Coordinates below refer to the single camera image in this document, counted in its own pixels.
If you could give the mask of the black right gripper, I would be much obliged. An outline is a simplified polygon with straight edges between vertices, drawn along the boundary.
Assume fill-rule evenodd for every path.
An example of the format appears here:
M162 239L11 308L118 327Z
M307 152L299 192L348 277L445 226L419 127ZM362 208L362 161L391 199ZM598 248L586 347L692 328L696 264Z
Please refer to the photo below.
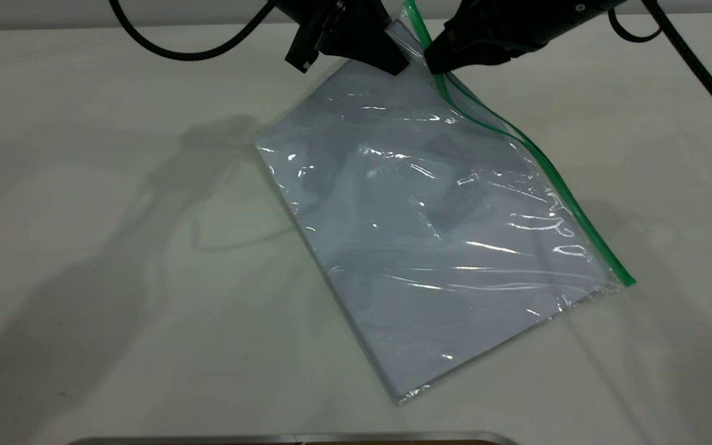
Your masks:
M432 74L496 67L534 53L624 1L463 1L424 50ZM528 47L509 49L504 47Z

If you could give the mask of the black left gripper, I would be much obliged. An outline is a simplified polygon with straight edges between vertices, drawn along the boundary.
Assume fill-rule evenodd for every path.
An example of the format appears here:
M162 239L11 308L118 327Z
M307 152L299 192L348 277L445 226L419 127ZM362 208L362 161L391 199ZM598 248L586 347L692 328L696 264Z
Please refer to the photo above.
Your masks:
M353 59L398 75L408 59L386 33L392 23L381 1L279 1L277 8L299 25L286 62L302 72L319 54Z

